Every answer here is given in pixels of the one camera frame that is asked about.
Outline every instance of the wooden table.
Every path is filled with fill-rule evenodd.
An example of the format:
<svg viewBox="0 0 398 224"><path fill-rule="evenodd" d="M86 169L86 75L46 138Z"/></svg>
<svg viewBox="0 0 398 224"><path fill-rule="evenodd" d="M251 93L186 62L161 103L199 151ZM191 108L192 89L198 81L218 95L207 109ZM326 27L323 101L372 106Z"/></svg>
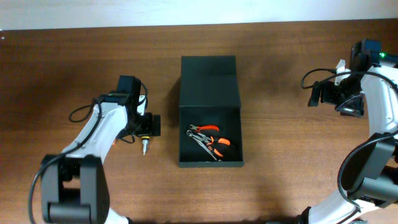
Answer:
<svg viewBox="0 0 398 224"><path fill-rule="evenodd" d="M336 189L341 162L368 138L367 119L332 106L307 108L300 88L313 68L349 62L367 37L398 53L398 20L4 31L0 40L0 223L28 223L27 193L41 159L59 153L83 123L71 110L135 75L162 137L117 144L104 168L111 206L133 220L237 222L295 216ZM178 78L182 55L236 55L243 168L178 168ZM316 78L326 74L315 75ZM41 219L40 186L34 195ZM397 206L364 216L396 223Z"/></svg>

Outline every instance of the white robotic arm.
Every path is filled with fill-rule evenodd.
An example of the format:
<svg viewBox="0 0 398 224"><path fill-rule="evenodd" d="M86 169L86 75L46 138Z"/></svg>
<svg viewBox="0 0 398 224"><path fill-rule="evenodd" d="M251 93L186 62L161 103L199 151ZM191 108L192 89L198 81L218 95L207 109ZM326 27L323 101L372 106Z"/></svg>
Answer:
<svg viewBox="0 0 398 224"><path fill-rule="evenodd" d="M371 67L369 72L376 72L384 75L391 80L398 78L398 69L390 67ZM392 133L397 130L398 124L398 100L396 92L383 79L364 75L361 80L361 87L368 104L369 116L369 136L374 133ZM334 224L349 223L366 212L379 209L374 203L364 200L355 200L361 206L361 212L355 213L355 206L347 202L340 195L339 191L334 191L321 204L312 207L309 211L309 224Z"/></svg>
<svg viewBox="0 0 398 224"><path fill-rule="evenodd" d="M91 118L76 139L60 155L47 155L43 159L42 167L46 168L40 170L44 170L42 213L45 222L131 223L129 218L109 207L103 163L115 139L132 135L134 142L134 136L160 135L160 116L145 113L147 97L139 94L141 85L135 77L120 76L118 89L99 97ZM80 179L80 188L65 188L63 182L74 177Z"/></svg>
<svg viewBox="0 0 398 224"><path fill-rule="evenodd" d="M80 149L67 154L66 157L71 158L84 158L87 155L100 157L102 163L110 150L113 141L116 139L120 131L127 125L127 110L125 106L118 105L117 103L102 103L102 119L99 122L93 135ZM99 108L95 106L91 118L86 123L85 127L81 130L76 139L67 146L62 152L67 152L87 136L90 130L98 119ZM118 215L112 208L109 209L108 216L105 224L128 224L129 221L126 217Z"/></svg>
<svg viewBox="0 0 398 224"><path fill-rule="evenodd" d="M364 42L362 42L362 45L364 46L366 44L366 40L364 40ZM380 74L387 79L390 79L393 84L396 84L395 80L398 78L398 69L396 69L396 67L383 66L381 65L379 60L377 60L377 62L377 66L372 65L372 63L368 63L369 69L367 70L367 72ZM344 64L344 61L341 61L339 63L336 70L337 74L351 71L345 68ZM340 85L341 82L344 82L344 79L348 78L349 76L350 75L343 75L337 77L335 79L334 85ZM346 82L346 84L353 84L356 81L357 80L349 80ZM375 77L374 75L365 74L360 79L360 87L362 90L361 93L365 95L368 105L369 136L373 136L374 134L378 133L395 133L398 127L398 97L396 92L396 86L394 90L391 83L388 83L385 79ZM332 87L331 90L331 92L333 92L334 94L340 91L336 87ZM346 110L346 112L349 112L350 114L358 114L358 111L356 111L358 107L355 109L352 109L350 107L343 107L339 109ZM367 160L370 158L369 155L371 155L371 153L379 153L381 161L373 161L373 164L378 163L378 167L384 166L386 165L386 159L389 158L388 155L391 155L391 152L394 151L395 147L389 146L386 147L386 150L384 150L382 147L380 148L380 151L372 151L372 149L366 149L364 150L366 156L364 156L363 154L361 155L362 157L359 158ZM308 216L308 218L301 217L299 223L348 224L366 212L371 212L379 208L384 208L390 203L396 203L398 186L395 184L394 179L396 179L396 177L394 176L396 176L396 171L393 168L388 167L380 171L373 171L372 167L369 164L366 164L365 162L358 162L357 167L354 167L354 169L356 169L357 171L354 171L351 174L352 179L357 178L357 174L365 177L365 173L367 173L367 175L372 176L371 178L368 178L368 176L366 176L366 178L363 178L362 183L365 186L360 187L363 187L365 189L355 189L351 192L352 194L358 194L354 196L353 202L360 206L360 210L358 210L356 206L354 206L352 203L349 203L347 200L345 200L341 196L340 192L336 190L325 201L310 208L307 214L302 214L302 216Z"/></svg>

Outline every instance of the pliers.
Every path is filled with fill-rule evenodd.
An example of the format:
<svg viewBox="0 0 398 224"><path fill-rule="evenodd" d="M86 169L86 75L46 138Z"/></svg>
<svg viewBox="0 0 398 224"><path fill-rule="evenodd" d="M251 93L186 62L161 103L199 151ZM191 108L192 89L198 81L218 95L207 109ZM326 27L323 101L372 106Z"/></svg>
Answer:
<svg viewBox="0 0 398 224"><path fill-rule="evenodd" d="M191 130L196 131L197 133L200 133L200 131L202 131L202 130L215 130L215 131L220 131L220 129L219 129L217 126L215 126L215 125L195 126L195 125L193 125L193 124L190 124L190 125L189 125L189 128L190 128Z"/></svg>
<svg viewBox="0 0 398 224"><path fill-rule="evenodd" d="M187 135L196 140L196 142L206 150L216 161L224 159L224 153L234 148L234 145L225 138L207 137L202 133L193 134L191 130L187 131Z"/></svg>

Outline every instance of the robotic arm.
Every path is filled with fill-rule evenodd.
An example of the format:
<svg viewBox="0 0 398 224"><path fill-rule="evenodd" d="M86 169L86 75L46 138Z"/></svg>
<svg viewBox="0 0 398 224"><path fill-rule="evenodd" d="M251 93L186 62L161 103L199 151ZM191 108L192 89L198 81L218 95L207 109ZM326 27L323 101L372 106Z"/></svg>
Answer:
<svg viewBox="0 0 398 224"><path fill-rule="evenodd" d="M398 153L397 66L398 57L382 53L380 42L363 40L351 51L349 69L341 61L334 82L329 78L313 85L308 106L317 106L320 98L342 115L362 116L366 96L371 137L345 159L338 177L340 190L308 207L296 223L351 223L398 202L398 169L386 165Z"/></svg>
<svg viewBox="0 0 398 224"><path fill-rule="evenodd" d="M160 116L144 112L147 97L139 95L141 85L135 77L120 76L117 90L98 98L99 105L94 106L90 120L62 152L76 148L95 129L90 138L79 149L46 168L41 181L45 222L131 223L109 208L103 162L115 139L127 135L133 139L134 136L160 136ZM42 165L54 157L45 156ZM74 177L80 178L80 189L65 188L63 182Z"/></svg>

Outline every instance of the plier handle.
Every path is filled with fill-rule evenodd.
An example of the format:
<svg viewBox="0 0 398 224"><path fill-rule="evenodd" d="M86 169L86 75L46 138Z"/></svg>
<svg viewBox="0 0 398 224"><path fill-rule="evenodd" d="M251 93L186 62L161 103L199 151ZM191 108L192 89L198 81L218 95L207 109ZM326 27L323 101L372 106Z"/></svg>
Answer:
<svg viewBox="0 0 398 224"><path fill-rule="evenodd" d="M232 145L231 142L225 138L215 138L215 137L209 138L202 133L193 134L191 130L187 131L187 135L196 140L196 142L198 143L201 142L206 144L206 147L211 152L214 152L220 158L224 157L224 152L235 148L235 146Z"/></svg>
<svg viewBox="0 0 398 224"><path fill-rule="evenodd" d="M220 129L215 126L215 125L205 125L205 126L195 126L193 124L189 125L191 130L196 131L197 133L200 133L202 130L215 130L215 131L220 131Z"/></svg>

